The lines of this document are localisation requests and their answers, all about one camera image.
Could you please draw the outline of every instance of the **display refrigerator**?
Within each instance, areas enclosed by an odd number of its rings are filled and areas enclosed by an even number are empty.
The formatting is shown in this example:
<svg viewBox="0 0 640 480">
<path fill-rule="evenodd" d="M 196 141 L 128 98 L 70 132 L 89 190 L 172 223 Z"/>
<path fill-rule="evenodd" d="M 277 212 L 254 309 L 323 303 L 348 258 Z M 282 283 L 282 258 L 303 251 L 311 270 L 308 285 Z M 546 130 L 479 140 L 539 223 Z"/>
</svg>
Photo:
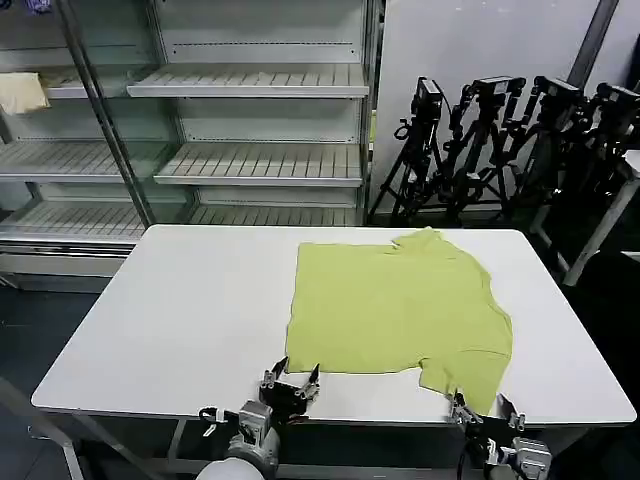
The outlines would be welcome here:
<svg viewBox="0 0 640 480">
<path fill-rule="evenodd" d="M 2 114 L 5 283 L 108 279 L 157 223 L 362 223 L 378 2 L 51 10 L 0 10 L 0 72 L 38 73 L 50 104 Z"/>
</svg>

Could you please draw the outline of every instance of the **shelf rack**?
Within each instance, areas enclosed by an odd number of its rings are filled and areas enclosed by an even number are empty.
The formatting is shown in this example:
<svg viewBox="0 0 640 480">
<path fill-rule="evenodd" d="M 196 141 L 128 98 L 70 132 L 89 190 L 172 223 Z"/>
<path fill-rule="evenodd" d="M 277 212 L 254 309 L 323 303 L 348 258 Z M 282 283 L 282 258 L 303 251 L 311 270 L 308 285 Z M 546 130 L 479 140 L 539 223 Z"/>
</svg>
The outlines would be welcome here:
<svg viewBox="0 0 640 480">
<path fill-rule="evenodd" d="M 362 184 L 358 145 L 187 143 L 157 183 L 350 187 Z"/>
<path fill-rule="evenodd" d="M 201 205 L 191 217 L 192 225 L 246 225 L 294 227 L 352 227 L 356 210 L 320 207 L 261 207 Z"/>
<path fill-rule="evenodd" d="M 127 87 L 132 97 L 363 98 L 360 64 L 169 64 Z"/>
<path fill-rule="evenodd" d="M 144 179 L 168 154 L 162 142 L 128 145 L 131 164 Z M 0 182 L 123 183 L 106 142 L 13 142 L 0 145 Z"/>
<path fill-rule="evenodd" d="M 155 206 L 161 217 L 173 218 L 177 204 Z M 0 223 L 0 240 L 111 239 L 137 240 L 144 233 L 128 201 L 41 201 L 18 210 Z"/>
<path fill-rule="evenodd" d="M 144 76 L 139 66 L 98 67 L 102 93 L 106 98 L 126 97 L 127 86 Z M 50 100 L 88 98 L 75 67 L 40 69 L 42 85 Z"/>
</svg>

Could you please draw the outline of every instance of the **t-shirt sleeve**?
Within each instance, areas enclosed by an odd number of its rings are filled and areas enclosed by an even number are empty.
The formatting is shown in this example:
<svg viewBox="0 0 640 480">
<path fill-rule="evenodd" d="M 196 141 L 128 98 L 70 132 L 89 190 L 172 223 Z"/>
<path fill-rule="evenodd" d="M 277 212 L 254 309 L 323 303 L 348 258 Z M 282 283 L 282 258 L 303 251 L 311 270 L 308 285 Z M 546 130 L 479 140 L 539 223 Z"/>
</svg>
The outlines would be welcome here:
<svg viewBox="0 0 640 480">
<path fill-rule="evenodd" d="M 424 359 L 420 361 L 420 386 L 445 395 L 462 390 L 467 404 L 475 412 L 487 415 L 508 364 L 509 357 L 480 350 Z"/>
</svg>

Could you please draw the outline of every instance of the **tripod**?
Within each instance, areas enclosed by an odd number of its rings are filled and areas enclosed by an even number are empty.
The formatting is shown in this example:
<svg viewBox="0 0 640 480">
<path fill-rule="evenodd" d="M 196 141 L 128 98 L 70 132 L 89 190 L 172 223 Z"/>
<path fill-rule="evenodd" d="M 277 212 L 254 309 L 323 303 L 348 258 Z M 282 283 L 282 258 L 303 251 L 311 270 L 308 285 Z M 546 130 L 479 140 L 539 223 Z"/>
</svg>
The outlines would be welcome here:
<svg viewBox="0 0 640 480">
<path fill-rule="evenodd" d="M 405 144 L 387 179 L 380 187 L 380 193 L 369 213 L 369 223 L 371 223 L 386 194 L 395 198 L 390 226 L 397 225 L 399 219 L 409 221 L 433 196 L 437 188 L 438 177 L 430 179 L 429 169 L 432 153 L 437 167 L 442 168 L 436 140 L 436 129 L 442 111 L 442 99 L 443 95 L 435 82 L 425 77 L 418 79 L 416 93 L 411 102 L 411 114 L 413 115 L 411 123 L 402 119 L 402 125 L 394 133 L 395 138 L 404 140 Z M 404 172 L 400 186 L 395 191 L 391 185 L 403 165 Z"/>
<path fill-rule="evenodd" d="M 467 147 L 471 139 L 471 147 L 464 165 L 453 174 L 453 189 L 449 192 L 442 192 L 443 198 L 449 204 L 447 207 L 447 217 L 458 220 L 460 213 L 472 202 L 480 200 L 485 189 L 494 193 L 502 204 L 507 202 L 506 184 L 504 179 L 503 150 L 508 135 L 508 129 L 502 131 L 498 129 L 496 120 L 500 109 L 505 105 L 507 95 L 509 102 L 505 111 L 502 126 L 505 127 L 512 122 L 512 118 L 518 98 L 526 84 L 524 78 L 495 77 L 476 80 L 471 86 L 467 85 L 462 89 L 460 103 L 454 107 L 454 114 L 451 118 L 450 128 L 453 131 L 453 138 L 445 144 L 445 150 L 449 152 L 446 160 L 445 171 L 451 173 L 455 170 L 455 164 L 462 151 Z M 467 133 L 462 136 L 461 120 L 468 109 L 471 101 L 477 96 L 480 107 L 480 114 L 474 120 Z M 493 143 L 493 155 L 491 163 L 495 168 L 483 171 L 483 177 L 476 173 L 478 161 L 482 149 L 487 144 L 489 138 Z M 499 191 L 489 183 L 495 176 L 498 177 Z"/>
<path fill-rule="evenodd" d="M 520 131 L 514 137 L 509 154 L 511 160 L 517 158 L 520 150 L 533 137 L 537 137 L 538 141 L 522 173 L 518 172 L 515 175 L 516 190 L 507 207 L 503 208 L 501 213 L 503 215 L 511 215 L 526 195 L 542 190 L 544 196 L 549 196 L 549 192 L 559 188 L 560 172 L 565 168 L 571 148 L 582 137 L 585 128 L 590 125 L 590 120 L 586 118 L 583 108 L 582 90 L 561 80 L 543 76 L 536 77 L 534 81 L 524 118 L 528 119 L 533 115 L 543 95 L 537 123 L 529 131 L 524 134 Z M 564 129 L 567 121 L 571 126 Z M 548 156 L 545 157 L 543 153 L 547 146 L 549 151 Z"/>
<path fill-rule="evenodd" d="M 593 110 L 601 112 L 600 123 L 587 137 L 589 155 L 587 168 L 582 163 L 583 175 L 574 190 L 575 195 L 592 195 L 595 200 L 611 195 L 620 185 L 614 178 L 618 167 L 624 162 L 628 150 L 630 127 L 637 123 L 640 112 L 640 95 L 622 87 L 607 83 L 598 86 L 593 101 Z M 572 173 L 576 175 L 577 166 Z"/>
</svg>

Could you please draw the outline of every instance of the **yellow t-shirt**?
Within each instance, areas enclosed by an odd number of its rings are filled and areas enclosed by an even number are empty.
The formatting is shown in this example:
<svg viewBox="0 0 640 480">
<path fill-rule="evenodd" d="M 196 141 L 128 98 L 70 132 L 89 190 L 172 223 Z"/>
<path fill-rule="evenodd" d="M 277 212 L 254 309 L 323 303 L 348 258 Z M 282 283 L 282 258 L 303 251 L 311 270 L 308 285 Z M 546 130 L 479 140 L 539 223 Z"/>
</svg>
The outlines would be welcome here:
<svg viewBox="0 0 640 480">
<path fill-rule="evenodd" d="M 511 320 L 468 253 L 425 229 L 394 245 L 302 244 L 287 335 L 289 371 L 390 373 L 461 388 L 491 408 L 511 359 Z"/>
</svg>

